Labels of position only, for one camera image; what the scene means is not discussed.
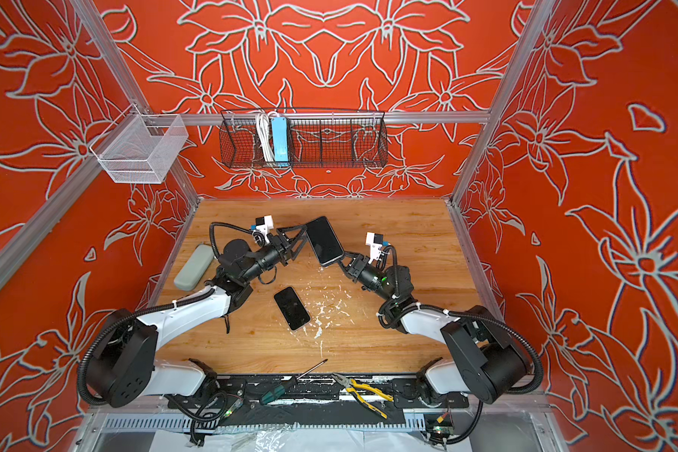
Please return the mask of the black phone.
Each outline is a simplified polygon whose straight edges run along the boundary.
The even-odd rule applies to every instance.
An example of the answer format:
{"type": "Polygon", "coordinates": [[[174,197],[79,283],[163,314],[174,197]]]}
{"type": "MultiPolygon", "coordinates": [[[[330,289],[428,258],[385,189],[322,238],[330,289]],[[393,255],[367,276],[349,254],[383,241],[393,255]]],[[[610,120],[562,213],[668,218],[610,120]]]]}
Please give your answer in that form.
{"type": "Polygon", "coordinates": [[[344,248],[326,216],[309,221],[306,233],[322,267],[329,267],[344,257],[344,248]]]}
{"type": "Polygon", "coordinates": [[[291,331],[306,325],[311,317],[293,287],[287,287],[273,296],[291,331]]]}

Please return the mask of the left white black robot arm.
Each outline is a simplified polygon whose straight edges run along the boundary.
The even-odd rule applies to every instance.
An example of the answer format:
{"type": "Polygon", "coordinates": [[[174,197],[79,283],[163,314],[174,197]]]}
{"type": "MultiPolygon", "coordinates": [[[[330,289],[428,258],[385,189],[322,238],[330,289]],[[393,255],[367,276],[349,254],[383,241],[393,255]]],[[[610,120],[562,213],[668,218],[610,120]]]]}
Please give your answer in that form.
{"type": "Polygon", "coordinates": [[[184,363],[156,359],[156,352],[206,322],[227,318],[252,295],[254,281],[295,260],[307,242],[303,225],[273,229],[256,224],[244,229],[259,245],[244,239],[210,247],[218,261],[203,289],[136,312],[111,313],[79,362],[76,391],[92,406],[120,408],[138,397],[192,397],[208,381],[210,368],[195,359],[184,363]]]}

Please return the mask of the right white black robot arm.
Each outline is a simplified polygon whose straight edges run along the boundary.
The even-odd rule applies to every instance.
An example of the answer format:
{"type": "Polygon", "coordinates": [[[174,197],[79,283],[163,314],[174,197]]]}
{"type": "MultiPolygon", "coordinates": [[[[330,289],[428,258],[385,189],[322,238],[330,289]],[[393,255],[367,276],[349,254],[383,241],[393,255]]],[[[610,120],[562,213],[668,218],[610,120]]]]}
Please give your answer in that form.
{"type": "Polygon", "coordinates": [[[338,261],[343,274],[382,299],[377,318],[386,330],[419,335],[446,346],[450,358],[420,371],[421,382],[436,395],[465,393],[485,404],[502,395],[525,395],[544,379],[538,352],[518,331],[476,305],[455,311],[414,297],[412,274],[402,266],[394,246],[373,261],[346,252],[338,261]]]}

